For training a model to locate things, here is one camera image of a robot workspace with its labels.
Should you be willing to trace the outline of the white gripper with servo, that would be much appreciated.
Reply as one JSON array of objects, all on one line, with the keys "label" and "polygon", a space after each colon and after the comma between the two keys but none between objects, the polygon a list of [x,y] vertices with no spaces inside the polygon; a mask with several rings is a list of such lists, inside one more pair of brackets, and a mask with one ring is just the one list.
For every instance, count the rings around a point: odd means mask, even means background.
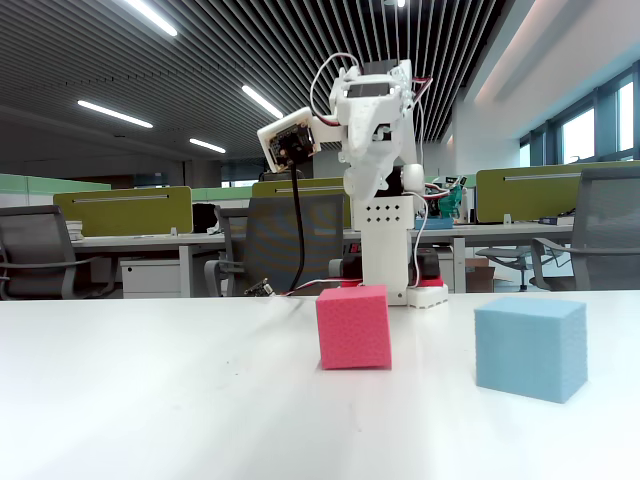
[{"label": "white gripper with servo", "polygon": [[383,167],[398,157],[402,133],[397,120],[412,112],[413,97],[410,60],[401,60],[384,73],[340,69],[332,86],[332,115],[338,124],[347,125],[349,167],[343,180],[354,201],[371,201]]}]

